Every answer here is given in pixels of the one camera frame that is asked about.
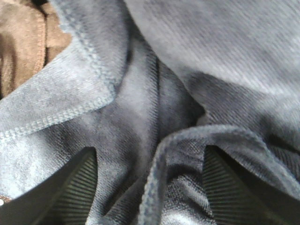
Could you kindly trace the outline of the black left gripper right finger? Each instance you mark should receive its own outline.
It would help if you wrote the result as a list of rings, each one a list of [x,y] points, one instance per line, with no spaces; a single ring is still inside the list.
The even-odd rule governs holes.
[[[218,225],[298,225],[300,202],[217,146],[205,148],[202,183]]]

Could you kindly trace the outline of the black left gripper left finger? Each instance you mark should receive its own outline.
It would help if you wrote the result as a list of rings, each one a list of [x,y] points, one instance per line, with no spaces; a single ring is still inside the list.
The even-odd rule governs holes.
[[[2,225],[83,225],[98,182],[96,149],[85,147],[48,179],[0,208]]]

